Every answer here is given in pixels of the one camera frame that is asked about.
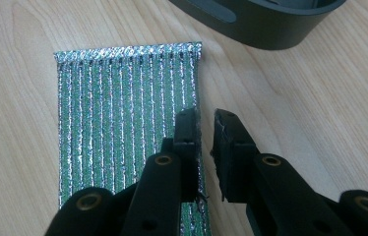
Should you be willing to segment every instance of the black object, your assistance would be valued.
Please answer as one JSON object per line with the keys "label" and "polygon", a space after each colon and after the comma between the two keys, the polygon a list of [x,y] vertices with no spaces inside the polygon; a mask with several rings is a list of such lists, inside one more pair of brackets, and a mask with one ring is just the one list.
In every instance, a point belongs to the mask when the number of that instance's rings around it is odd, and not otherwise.
{"label": "black object", "polygon": [[[173,139],[163,139],[141,180],[116,195],[90,187],[58,211],[46,236],[179,235],[181,203],[198,192],[199,138],[195,110],[175,117]],[[339,203],[315,193],[284,158],[260,153],[239,118],[215,113],[212,156],[224,197],[247,204],[255,235],[368,235],[368,192],[344,192]]]}
{"label": "black object", "polygon": [[199,135],[194,109],[175,117],[141,180],[116,195],[96,187],[75,193],[53,218],[47,236],[179,235],[181,203],[199,199]]}
{"label": "black object", "polygon": [[279,50],[300,43],[345,0],[170,0],[181,10],[249,46]]}
{"label": "black object", "polygon": [[315,193],[284,158],[260,153],[231,112],[215,113],[212,156],[222,194],[247,204],[255,235],[368,235],[368,192],[339,203]]}

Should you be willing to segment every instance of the wood grain surface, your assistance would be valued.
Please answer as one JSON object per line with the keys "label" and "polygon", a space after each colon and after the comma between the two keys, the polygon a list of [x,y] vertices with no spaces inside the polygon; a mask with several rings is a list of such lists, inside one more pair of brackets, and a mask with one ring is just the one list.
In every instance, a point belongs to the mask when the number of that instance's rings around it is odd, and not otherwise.
{"label": "wood grain surface", "polygon": [[252,235],[245,206],[220,200],[209,156],[216,108],[236,113],[260,151],[284,156],[318,193],[368,191],[367,0],[348,0],[282,51],[229,39],[166,0],[1,0],[0,235],[41,235],[58,209],[54,51],[196,40],[214,235]]}

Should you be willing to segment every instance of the metallic fabric strip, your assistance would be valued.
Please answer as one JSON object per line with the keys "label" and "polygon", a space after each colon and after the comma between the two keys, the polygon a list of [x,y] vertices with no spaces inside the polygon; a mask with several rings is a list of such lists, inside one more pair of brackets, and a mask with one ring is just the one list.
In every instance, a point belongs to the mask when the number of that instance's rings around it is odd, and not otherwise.
{"label": "metallic fabric strip", "polygon": [[[117,193],[139,180],[146,157],[173,136],[174,115],[199,111],[201,50],[189,42],[55,53],[60,206],[88,186]],[[204,193],[200,151],[199,160]],[[181,215],[182,235],[211,235],[206,204],[183,205]]]}

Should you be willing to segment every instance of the fabric sample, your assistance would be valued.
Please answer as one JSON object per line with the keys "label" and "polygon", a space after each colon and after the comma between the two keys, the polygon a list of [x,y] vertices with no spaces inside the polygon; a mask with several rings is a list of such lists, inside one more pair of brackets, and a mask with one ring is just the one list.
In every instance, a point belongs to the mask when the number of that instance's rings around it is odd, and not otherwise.
{"label": "fabric sample", "polygon": [[[173,137],[175,114],[199,110],[201,49],[200,42],[191,42],[54,54],[60,206],[89,186],[118,193],[139,180],[146,158],[160,151],[163,138]],[[181,215],[181,235],[211,235],[206,204],[183,204]]]}

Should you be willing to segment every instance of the woven conductive fabric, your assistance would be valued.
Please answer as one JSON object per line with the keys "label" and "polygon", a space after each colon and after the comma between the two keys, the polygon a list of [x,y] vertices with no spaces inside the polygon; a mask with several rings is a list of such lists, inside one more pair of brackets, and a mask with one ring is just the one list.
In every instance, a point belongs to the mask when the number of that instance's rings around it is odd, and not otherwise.
{"label": "woven conductive fabric", "polygon": [[[175,114],[199,113],[201,49],[190,42],[55,53],[60,206],[85,187],[118,193],[139,180],[146,158],[173,137]],[[200,151],[199,163],[203,193]],[[211,235],[207,205],[183,204],[181,215],[181,235]]]}

